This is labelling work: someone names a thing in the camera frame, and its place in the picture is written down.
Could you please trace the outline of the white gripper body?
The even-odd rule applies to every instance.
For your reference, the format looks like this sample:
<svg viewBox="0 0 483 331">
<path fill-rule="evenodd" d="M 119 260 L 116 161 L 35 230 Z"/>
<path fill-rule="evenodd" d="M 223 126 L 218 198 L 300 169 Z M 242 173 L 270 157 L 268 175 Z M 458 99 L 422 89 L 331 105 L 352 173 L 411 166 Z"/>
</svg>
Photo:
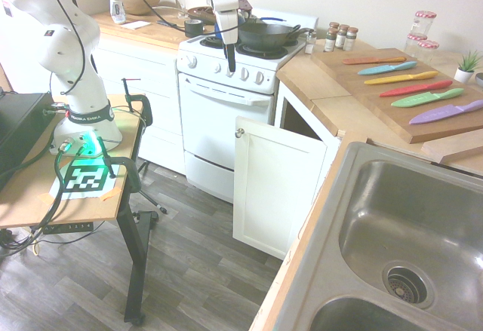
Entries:
<svg viewBox="0 0 483 331">
<path fill-rule="evenodd" d="M 223 43 L 235 44 L 238 41 L 238 11 L 215 11 L 215 17 Z"/>
</svg>

